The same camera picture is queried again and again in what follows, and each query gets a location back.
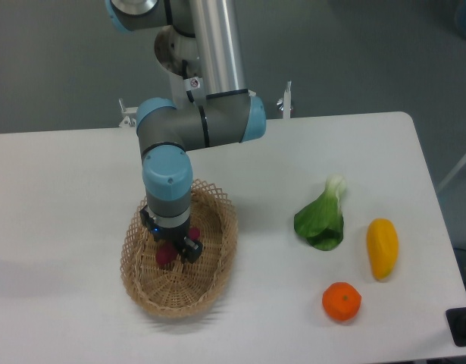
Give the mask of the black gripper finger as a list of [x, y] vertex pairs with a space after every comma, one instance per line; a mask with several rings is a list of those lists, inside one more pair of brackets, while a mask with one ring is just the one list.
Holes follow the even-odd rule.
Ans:
[[152, 239], [155, 241], [155, 221], [149, 214], [149, 207], [147, 205], [143, 206], [139, 210], [139, 217], [142, 226], [148, 231], [149, 235], [152, 237]]
[[203, 244], [199, 240], [191, 240], [184, 237], [182, 240], [174, 242], [174, 247], [177, 250], [182, 263], [195, 263], [203, 252]]

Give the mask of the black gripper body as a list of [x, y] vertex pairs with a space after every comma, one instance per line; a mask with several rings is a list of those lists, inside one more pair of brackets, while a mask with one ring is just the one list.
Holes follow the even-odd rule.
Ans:
[[190, 218], [187, 218], [182, 224], [176, 227], [165, 227], [156, 223], [152, 218], [149, 219], [149, 232], [155, 241], [166, 240], [171, 242], [177, 249], [184, 249], [186, 246], [186, 236], [189, 232]]

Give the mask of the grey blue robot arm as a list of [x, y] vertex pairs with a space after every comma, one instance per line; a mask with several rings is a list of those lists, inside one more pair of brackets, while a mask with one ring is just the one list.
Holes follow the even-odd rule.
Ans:
[[266, 114], [246, 86], [232, 1], [108, 1], [121, 31], [157, 28], [155, 56], [177, 88], [122, 114], [136, 124], [146, 204], [142, 225], [162, 242], [155, 259], [195, 262], [203, 251], [190, 224], [192, 165], [188, 151], [262, 137]]

